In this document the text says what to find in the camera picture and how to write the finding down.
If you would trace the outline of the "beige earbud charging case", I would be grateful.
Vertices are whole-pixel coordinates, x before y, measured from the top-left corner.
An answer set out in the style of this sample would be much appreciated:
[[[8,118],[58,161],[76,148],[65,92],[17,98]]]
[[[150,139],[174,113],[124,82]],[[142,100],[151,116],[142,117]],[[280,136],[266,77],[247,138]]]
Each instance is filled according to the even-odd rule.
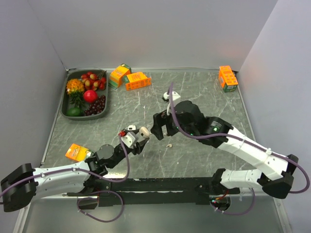
[[[139,129],[139,134],[143,137],[143,138],[149,138],[150,137],[150,132],[146,127],[141,127]]]

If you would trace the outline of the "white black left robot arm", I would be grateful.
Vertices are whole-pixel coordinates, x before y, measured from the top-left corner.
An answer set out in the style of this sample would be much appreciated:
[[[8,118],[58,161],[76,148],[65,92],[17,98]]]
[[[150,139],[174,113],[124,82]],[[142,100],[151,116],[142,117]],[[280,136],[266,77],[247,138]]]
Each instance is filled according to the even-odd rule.
[[[87,152],[86,159],[67,166],[33,168],[22,164],[0,182],[1,205],[7,213],[26,207],[32,201],[63,194],[91,195],[96,189],[96,180],[103,179],[128,155],[140,154],[149,141],[151,133],[146,127],[119,133],[119,144],[105,144],[97,152]]]

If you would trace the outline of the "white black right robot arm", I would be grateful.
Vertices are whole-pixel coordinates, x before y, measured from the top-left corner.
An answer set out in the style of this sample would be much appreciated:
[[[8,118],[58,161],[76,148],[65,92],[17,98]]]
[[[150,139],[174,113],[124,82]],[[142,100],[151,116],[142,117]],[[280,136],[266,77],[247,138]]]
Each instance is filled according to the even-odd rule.
[[[204,116],[199,107],[189,100],[178,103],[174,109],[175,116],[166,111],[153,115],[151,132],[158,140],[164,138],[162,127],[166,126],[168,136],[184,131],[200,143],[227,151],[253,166],[251,170],[218,169],[212,177],[215,192],[253,188],[261,189],[274,198],[287,197],[294,181],[297,156],[273,155],[270,149],[251,140],[223,119]]]

